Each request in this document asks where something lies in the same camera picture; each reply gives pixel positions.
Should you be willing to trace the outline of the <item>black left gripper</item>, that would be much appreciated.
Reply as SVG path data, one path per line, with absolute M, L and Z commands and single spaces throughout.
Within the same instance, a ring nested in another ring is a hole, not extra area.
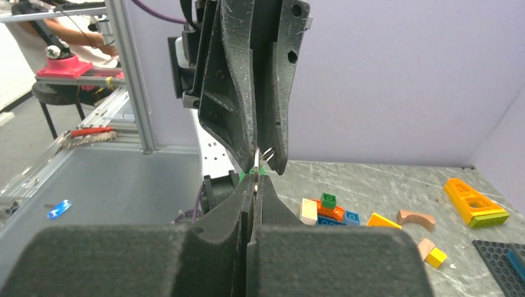
M 254 166 L 258 137 L 261 151 L 274 150 L 270 169 L 284 174 L 289 159 L 289 100 L 309 3 L 181 1 L 180 5 L 181 36 L 168 38 L 176 97 L 185 108 L 199 109 L 201 126 L 242 170 Z

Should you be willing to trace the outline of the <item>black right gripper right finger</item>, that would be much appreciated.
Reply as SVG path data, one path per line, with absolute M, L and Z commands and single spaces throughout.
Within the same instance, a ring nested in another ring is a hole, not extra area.
M 258 179 L 248 296 L 433 296 L 412 238 L 395 228 L 308 226 Z

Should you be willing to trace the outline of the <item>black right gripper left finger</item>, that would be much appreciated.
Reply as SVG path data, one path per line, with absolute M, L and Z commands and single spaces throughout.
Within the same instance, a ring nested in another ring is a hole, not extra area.
M 56 226 L 39 232 L 2 296 L 245 296 L 255 177 L 193 225 Z

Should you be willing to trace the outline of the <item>silver key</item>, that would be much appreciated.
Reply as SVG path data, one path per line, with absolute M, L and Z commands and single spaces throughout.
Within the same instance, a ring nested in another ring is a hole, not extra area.
M 259 148 L 255 151 L 254 156 L 254 196 L 256 196 L 258 192 L 258 184 L 259 184 L 259 176 L 261 168 L 274 156 L 275 149 L 273 147 L 268 148 L 264 152 L 260 151 Z

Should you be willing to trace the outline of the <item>green key tag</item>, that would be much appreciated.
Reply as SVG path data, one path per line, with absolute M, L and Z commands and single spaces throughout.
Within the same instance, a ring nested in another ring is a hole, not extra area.
M 254 174 L 254 172 L 255 172 L 255 170 L 254 170 L 254 168 L 252 168 L 252 169 L 250 169 L 248 174 Z M 246 175 L 247 175 L 247 173 L 245 171 L 241 170 L 240 174 L 239 174 L 239 182 L 241 182 Z M 259 167 L 259 175 L 267 175 L 265 167 Z

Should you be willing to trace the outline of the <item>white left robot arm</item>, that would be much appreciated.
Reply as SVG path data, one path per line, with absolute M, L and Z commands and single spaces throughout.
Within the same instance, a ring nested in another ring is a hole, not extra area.
M 176 97 L 196 129 L 207 213 L 235 172 L 285 171 L 289 100 L 305 32 L 306 1 L 181 1 L 183 31 L 168 39 Z

